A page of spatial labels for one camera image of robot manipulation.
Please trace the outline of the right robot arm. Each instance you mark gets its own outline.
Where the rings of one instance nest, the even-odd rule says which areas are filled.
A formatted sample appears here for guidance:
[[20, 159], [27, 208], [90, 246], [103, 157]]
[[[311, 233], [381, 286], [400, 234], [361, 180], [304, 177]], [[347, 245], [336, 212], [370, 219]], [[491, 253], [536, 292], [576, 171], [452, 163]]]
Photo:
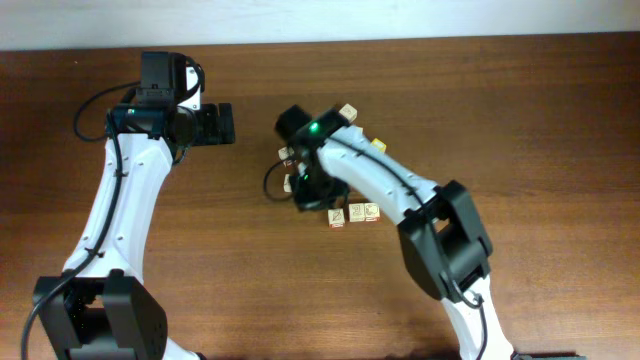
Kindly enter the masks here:
[[425, 179], [377, 149], [337, 109], [312, 117], [294, 105], [275, 132], [298, 165], [292, 198], [301, 211], [328, 210], [356, 190], [396, 226], [405, 268], [439, 301], [463, 359], [514, 359], [490, 291], [493, 246], [467, 189]]

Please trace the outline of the wooden block letter drawing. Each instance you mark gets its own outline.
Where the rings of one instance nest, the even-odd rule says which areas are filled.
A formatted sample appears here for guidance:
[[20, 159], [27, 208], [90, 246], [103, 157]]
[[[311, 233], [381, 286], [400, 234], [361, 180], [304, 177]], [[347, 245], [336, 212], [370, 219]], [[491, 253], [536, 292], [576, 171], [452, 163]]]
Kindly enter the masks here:
[[348, 210], [350, 222], [364, 222], [366, 220], [364, 203], [349, 204]]

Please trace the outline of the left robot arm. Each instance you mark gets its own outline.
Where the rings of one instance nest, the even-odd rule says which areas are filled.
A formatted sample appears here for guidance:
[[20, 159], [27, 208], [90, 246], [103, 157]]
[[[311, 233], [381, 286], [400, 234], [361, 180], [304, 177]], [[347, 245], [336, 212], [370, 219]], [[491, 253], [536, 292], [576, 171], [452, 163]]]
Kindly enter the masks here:
[[204, 104], [205, 72], [175, 52], [145, 52], [137, 81], [105, 116], [103, 173], [93, 206], [58, 276], [42, 276], [21, 334], [29, 355], [40, 322], [59, 359], [199, 359], [168, 334], [144, 286], [145, 244], [169, 172], [192, 147], [235, 141], [232, 107]]

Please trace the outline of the wooden block green letter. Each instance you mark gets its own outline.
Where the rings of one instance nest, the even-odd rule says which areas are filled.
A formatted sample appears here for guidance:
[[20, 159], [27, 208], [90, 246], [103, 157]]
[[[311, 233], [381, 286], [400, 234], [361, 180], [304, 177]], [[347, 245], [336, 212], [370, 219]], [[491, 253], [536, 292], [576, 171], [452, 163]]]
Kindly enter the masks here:
[[376, 203], [365, 203], [364, 215], [367, 222], [379, 221], [381, 218], [379, 205]]

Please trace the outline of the wooden block leaf drawing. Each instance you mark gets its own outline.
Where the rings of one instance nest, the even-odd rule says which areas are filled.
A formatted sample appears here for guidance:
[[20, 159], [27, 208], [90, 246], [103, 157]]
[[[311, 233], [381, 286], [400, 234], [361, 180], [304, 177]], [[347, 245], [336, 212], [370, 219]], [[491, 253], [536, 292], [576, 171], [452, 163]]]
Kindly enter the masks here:
[[341, 228], [345, 226], [345, 216], [343, 209], [329, 209], [328, 223], [330, 228]]

